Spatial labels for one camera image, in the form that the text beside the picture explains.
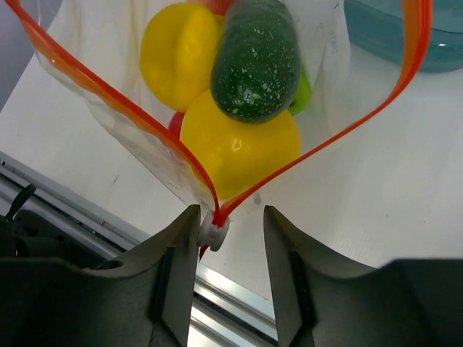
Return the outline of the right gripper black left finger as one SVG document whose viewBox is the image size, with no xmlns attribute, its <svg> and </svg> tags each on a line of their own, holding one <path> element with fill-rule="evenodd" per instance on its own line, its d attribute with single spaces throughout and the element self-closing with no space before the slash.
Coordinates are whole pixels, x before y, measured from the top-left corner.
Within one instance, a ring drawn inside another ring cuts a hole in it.
<svg viewBox="0 0 463 347">
<path fill-rule="evenodd" d="M 3 346 L 186 346 L 200 208 L 95 267 L 61 238 L 1 234 Z"/>
</svg>

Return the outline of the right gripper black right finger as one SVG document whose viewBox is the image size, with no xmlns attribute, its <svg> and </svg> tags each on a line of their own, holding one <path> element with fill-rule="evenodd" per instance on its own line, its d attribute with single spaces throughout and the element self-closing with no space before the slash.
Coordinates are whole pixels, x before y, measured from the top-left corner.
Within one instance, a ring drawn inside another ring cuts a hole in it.
<svg viewBox="0 0 463 347">
<path fill-rule="evenodd" d="M 462 261 L 378 268 L 299 230 L 276 208 L 263 230 L 280 346 L 460 346 Z"/>
</svg>

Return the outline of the yellow lemon front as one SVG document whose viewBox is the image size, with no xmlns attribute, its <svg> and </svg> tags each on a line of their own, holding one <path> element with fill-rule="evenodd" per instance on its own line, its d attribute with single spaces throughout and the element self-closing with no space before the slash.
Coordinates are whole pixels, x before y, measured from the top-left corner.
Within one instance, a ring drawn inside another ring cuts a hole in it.
<svg viewBox="0 0 463 347">
<path fill-rule="evenodd" d="M 260 123 L 222 113 L 206 90 L 187 109 L 181 142 L 211 178 L 220 200 L 230 200 L 301 155 L 301 138 L 289 111 Z"/>
</svg>

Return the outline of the yellow lemon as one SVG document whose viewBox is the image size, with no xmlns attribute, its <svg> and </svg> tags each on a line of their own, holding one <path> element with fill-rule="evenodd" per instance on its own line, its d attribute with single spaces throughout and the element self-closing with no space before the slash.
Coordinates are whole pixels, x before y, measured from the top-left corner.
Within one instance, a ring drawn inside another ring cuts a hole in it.
<svg viewBox="0 0 463 347">
<path fill-rule="evenodd" d="M 211 178 L 220 200 L 230 200 L 301 155 L 301 138 L 289 111 L 260 123 L 222 113 L 206 90 L 187 109 L 181 142 Z"/>
<path fill-rule="evenodd" d="M 200 4 L 170 4 L 146 26 L 140 72 L 165 106 L 184 112 L 210 87 L 224 18 Z"/>
</svg>

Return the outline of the red apple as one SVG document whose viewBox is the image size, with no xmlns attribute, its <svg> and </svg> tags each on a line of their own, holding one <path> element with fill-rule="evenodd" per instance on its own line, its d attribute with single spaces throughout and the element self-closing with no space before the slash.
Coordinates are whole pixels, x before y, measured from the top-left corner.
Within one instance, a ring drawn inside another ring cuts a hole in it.
<svg viewBox="0 0 463 347">
<path fill-rule="evenodd" d="M 182 130 L 182 123 L 184 120 L 184 113 L 182 112 L 175 112 L 174 115 L 172 116 L 169 125 L 168 125 L 168 130 L 177 138 L 179 139 L 181 136 L 181 130 Z"/>
</svg>

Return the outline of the clear zip top bag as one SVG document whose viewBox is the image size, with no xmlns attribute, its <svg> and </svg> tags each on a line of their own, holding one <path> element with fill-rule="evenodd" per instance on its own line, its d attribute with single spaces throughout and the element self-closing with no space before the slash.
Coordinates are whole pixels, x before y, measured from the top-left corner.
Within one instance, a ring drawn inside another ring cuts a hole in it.
<svg viewBox="0 0 463 347">
<path fill-rule="evenodd" d="M 425 59 L 433 2 L 400 1 L 399 75 L 386 97 L 348 114 L 346 1 L 8 1 L 41 67 L 87 109 L 23 124 L 47 134 L 51 163 L 78 164 L 108 135 L 187 203 L 198 244 L 220 249 L 231 219 L 291 168 L 362 126 Z M 313 126 L 347 115 L 332 133 Z"/>
</svg>

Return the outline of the green guava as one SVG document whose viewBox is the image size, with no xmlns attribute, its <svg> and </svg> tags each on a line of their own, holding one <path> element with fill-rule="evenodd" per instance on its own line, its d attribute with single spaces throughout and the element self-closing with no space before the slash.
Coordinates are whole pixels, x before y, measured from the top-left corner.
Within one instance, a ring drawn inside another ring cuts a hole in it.
<svg viewBox="0 0 463 347">
<path fill-rule="evenodd" d="M 296 116 L 297 114 L 303 112 L 307 108 L 311 95 L 312 87 L 309 78 L 306 75 L 305 68 L 302 67 L 300 83 L 297 88 L 297 92 L 294 96 L 294 100 L 288 107 L 291 115 Z"/>
</svg>

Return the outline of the green cucumber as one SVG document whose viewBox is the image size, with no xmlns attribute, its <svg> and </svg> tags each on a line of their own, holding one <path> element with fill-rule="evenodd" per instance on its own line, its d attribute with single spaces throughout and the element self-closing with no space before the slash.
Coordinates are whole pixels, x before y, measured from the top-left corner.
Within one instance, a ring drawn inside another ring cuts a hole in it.
<svg viewBox="0 0 463 347">
<path fill-rule="evenodd" d="M 280 1 L 236 1 L 227 10 L 211 95 L 227 116 L 263 123 L 288 109 L 302 59 L 294 20 Z"/>
</svg>

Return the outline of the pink peach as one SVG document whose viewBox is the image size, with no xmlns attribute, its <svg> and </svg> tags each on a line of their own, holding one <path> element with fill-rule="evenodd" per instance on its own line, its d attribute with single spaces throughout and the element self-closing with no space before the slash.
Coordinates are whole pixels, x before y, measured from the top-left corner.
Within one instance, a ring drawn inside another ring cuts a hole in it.
<svg viewBox="0 0 463 347">
<path fill-rule="evenodd" d="M 209 8 L 214 14 L 224 16 L 235 0 L 188 0 L 188 2 L 202 5 Z"/>
</svg>

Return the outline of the teal plastic fruit basket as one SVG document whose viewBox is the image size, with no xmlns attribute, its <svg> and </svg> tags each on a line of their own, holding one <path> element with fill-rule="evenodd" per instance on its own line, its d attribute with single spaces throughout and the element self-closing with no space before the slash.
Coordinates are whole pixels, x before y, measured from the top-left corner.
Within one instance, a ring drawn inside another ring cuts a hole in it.
<svg viewBox="0 0 463 347">
<path fill-rule="evenodd" d="M 402 3 L 345 1 L 351 43 L 398 64 L 403 57 Z M 462 68 L 462 2 L 434 1 L 433 29 L 422 72 L 452 72 Z"/>
</svg>

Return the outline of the aluminium mounting rail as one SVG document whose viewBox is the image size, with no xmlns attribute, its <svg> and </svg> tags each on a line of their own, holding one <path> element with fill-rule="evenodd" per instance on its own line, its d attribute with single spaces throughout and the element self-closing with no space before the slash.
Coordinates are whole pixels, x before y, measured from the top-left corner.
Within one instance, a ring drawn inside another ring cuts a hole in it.
<svg viewBox="0 0 463 347">
<path fill-rule="evenodd" d="M 61 238 L 79 267 L 95 267 L 152 236 L 1 156 L 1 234 Z M 197 264 L 186 346 L 275 346 L 272 304 Z"/>
</svg>

